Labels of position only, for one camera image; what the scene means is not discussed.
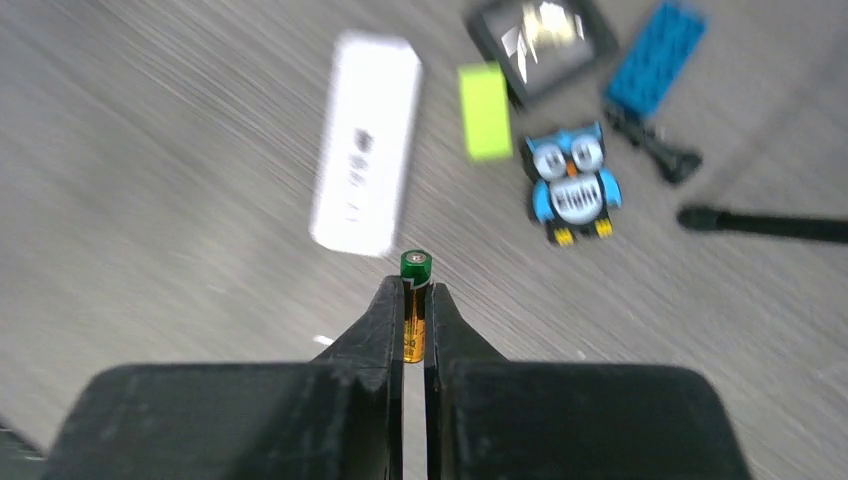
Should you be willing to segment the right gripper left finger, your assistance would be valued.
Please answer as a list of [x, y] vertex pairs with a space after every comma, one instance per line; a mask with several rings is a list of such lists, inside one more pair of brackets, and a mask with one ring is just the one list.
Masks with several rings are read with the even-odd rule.
[[404, 287], [307, 362], [126, 364], [95, 375], [48, 479], [399, 479]]

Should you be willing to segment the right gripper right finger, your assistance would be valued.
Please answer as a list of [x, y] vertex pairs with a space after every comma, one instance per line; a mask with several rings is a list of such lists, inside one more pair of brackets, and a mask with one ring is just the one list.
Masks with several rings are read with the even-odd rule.
[[673, 365], [510, 360], [448, 288], [425, 301], [431, 479], [748, 479], [724, 404]]

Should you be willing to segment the gold green battery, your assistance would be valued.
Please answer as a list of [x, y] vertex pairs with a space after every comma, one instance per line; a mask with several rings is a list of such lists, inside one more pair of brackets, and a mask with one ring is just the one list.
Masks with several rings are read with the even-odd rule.
[[425, 299], [431, 285], [432, 256], [424, 250], [408, 250], [400, 258], [404, 284], [404, 362], [423, 360], [426, 350]]

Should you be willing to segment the white remote control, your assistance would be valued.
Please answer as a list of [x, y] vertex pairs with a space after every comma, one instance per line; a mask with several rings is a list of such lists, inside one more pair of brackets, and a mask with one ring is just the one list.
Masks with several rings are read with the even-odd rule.
[[319, 245], [368, 257], [393, 250], [422, 81], [406, 39], [337, 38], [309, 224]]

